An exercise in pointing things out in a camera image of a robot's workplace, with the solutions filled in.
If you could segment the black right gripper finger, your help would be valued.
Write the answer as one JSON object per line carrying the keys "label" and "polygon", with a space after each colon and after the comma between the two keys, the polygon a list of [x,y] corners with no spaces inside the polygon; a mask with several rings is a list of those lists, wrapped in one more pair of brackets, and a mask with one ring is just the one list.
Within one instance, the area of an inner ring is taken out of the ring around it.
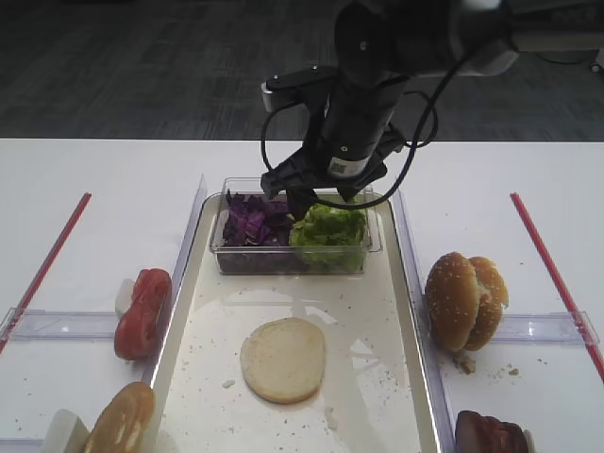
{"label": "black right gripper finger", "polygon": [[346,204],[361,204],[364,202],[362,189],[355,187],[338,187],[337,192]]}

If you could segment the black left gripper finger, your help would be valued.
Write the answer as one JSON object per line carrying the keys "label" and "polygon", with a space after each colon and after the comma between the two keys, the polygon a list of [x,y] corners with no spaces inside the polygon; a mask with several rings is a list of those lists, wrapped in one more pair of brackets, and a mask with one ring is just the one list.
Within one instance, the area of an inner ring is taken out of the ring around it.
{"label": "black left gripper finger", "polygon": [[287,205],[289,213],[295,221],[305,218],[309,209],[316,204],[316,193],[313,189],[287,189]]}

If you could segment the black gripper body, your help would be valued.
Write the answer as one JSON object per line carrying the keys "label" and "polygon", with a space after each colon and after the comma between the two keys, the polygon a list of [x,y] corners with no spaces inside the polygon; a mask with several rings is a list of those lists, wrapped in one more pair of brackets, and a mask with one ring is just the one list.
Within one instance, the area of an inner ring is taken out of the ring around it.
{"label": "black gripper body", "polygon": [[260,179],[265,195],[287,189],[363,189],[387,173],[383,161],[400,145],[383,134],[407,79],[396,77],[372,89],[335,77],[326,104],[310,113],[303,145]]}

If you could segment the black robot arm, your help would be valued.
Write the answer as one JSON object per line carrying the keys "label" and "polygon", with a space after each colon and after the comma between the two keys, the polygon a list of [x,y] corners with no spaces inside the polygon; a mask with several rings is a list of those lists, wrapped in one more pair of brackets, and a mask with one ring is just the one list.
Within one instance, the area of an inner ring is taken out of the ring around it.
{"label": "black robot arm", "polygon": [[522,53],[596,50],[603,44],[599,1],[353,1],[334,28],[338,63],[262,84],[267,112],[302,105],[310,115],[302,146],[262,175],[268,197],[285,193],[295,219],[333,189],[340,210],[384,177],[385,161],[420,138],[391,124],[409,80],[495,76]]}

